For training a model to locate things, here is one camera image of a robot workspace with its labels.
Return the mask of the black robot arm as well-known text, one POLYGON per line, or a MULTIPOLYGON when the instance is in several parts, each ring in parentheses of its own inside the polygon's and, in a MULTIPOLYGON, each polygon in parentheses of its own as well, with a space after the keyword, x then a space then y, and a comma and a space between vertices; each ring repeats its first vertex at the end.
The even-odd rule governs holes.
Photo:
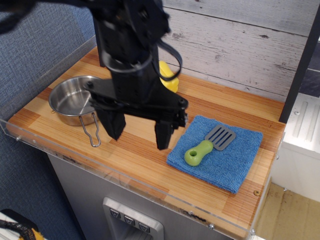
POLYGON ((171 135, 184 127, 188 101, 167 89, 164 82, 178 77, 160 71, 158 50, 181 55, 162 37, 170 32, 169 15, 160 0, 69 0, 68 5, 87 8, 96 23, 99 58, 110 79, 93 79, 84 88, 107 134, 117 140, 132 115, 155 121, 159 150, 169 146, 171 135))

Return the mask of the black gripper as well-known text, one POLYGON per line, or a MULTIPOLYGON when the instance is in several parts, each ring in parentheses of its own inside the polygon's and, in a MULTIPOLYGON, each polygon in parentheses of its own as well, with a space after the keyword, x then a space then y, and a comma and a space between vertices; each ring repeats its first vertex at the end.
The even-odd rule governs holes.
POLYGON ((155 121, 157 148, 167 149, 174 131, 188 120, 188 101, 177 93, 178 77, 164 61, 119 64, 109 70, 109 79, 85 85, 107 134, 118 140, 126 126, 124 114, 133 115, 155 121))

